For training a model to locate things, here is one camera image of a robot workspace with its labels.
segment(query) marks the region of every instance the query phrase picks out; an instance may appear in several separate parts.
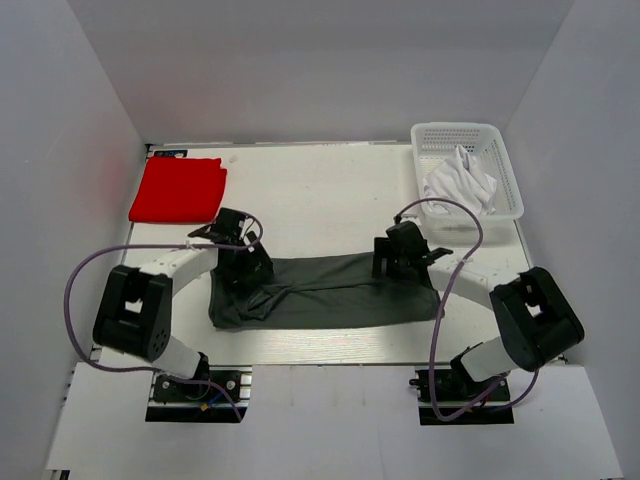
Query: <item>white cloth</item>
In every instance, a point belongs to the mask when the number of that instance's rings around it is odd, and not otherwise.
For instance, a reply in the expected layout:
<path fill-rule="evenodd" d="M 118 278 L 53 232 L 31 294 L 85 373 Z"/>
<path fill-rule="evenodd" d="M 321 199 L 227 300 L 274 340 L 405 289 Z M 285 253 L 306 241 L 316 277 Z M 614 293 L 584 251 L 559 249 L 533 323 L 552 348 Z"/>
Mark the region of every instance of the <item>white cloth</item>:
<path fill-rule="evenodd" d="M 476 215 L 495 211 L 493 202 L 498 181 L 488 175 L 478 158 L 458 145 L 453 154 L 434 168 L 424 179 L 425 197 L 444 197 L 468 207 Z M 461 210 L 447 203 L 429 202 L 436 213 L 459 215 Z"/>

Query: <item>black sticker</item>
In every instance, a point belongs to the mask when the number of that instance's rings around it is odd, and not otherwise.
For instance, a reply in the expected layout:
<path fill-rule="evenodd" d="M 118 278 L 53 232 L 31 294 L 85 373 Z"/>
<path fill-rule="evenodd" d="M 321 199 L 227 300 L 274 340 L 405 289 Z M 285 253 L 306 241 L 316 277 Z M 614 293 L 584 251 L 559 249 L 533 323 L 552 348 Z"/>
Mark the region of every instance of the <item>black sticker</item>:
<path fill-rule="evenodd" d="M 156 150 L 153 152 L 154 157 L 175 157 L 184 158 L 187 156 L 186 150 Z"/>

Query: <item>folded red towel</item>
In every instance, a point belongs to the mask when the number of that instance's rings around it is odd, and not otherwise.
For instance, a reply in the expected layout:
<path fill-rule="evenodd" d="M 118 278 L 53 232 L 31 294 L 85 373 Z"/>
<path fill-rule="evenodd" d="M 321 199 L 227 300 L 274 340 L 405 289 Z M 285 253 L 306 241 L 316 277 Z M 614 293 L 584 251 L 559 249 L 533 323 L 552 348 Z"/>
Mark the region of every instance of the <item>folded red towel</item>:
<path fill-rule="evenodd" d="M 221 159 L 151 157 L 129 220 L 209 223 L 222 202 L 227 170 Z"/>

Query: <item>gray wall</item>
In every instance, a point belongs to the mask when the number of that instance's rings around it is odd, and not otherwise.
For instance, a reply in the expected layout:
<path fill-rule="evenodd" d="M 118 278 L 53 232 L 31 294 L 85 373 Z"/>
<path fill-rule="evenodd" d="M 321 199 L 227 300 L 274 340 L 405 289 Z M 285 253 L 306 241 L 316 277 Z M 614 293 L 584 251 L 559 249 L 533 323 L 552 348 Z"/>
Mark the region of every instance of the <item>gray wall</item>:
<path fill-rule="evenodd" d="M 640 478 L 640 3 L 576 0 L 506 129 L 522 226 L 585 325 L 622 468 Z"/>
<path fill-rule="evenodd" d="M 76 358 L 65 277 L 124 240 L 144 150 L 64 0 L 0 2 L 0 45 L 0 476 L 29 480 Z M 98 263 L 75 292 L 85 345 L 106 270 Z"/>
<path fill-rule="evenodd" d="M 69 0 L 148 142 L 504 128 L 573 0 Z"/>

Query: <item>laundry basket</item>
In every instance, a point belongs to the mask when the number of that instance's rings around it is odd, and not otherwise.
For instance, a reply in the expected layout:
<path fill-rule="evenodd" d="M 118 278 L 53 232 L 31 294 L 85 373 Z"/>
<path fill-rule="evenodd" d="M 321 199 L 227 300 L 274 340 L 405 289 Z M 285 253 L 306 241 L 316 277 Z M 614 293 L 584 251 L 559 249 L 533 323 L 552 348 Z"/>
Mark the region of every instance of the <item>laundry basket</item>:
<path fill-rule="evenodd" d="M 524 213 L 522 198 L 518 190 L 507 149 L 500 131 L 485 123 L 418 123 L 411 129 L 413 162 L 416 168 L 418 191 L 424 196 L 424 177 L 440 162 L 450 156 L 457 145 L 462 145 L 469 153 L 478 157 L 485 171 L 498 181 L 495 212 L 483 215 L 480 222 L 489 225 L 508 220 L 516 220 Z M 423 203 L 422 210 L 427 220 L 444 221 L 447 224 L 471 223 L 469 216 L 460 210 L 459 214 L 437 213 Z"/>

